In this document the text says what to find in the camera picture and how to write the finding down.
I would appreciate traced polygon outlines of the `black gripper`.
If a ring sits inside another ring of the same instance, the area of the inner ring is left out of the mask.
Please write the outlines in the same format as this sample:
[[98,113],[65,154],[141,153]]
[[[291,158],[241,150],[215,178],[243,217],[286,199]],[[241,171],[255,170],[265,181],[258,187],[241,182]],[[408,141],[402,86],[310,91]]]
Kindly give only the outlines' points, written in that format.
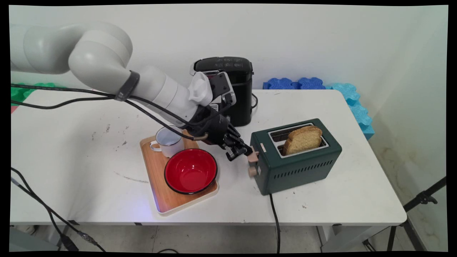
[[198,107],[191,119],[191,123],[196,124],[214,114],[216,116],[207,122],[199,125],[191,125],[191,136],[201,137],[207,133],[208,137],[204,142],[208,145],[224,146],[229,161],[233,161],[240,156],[251,155],[253,153],[252,148],[240,138],[235,127],[233,127],[225,116],[217,114],[212,107]]

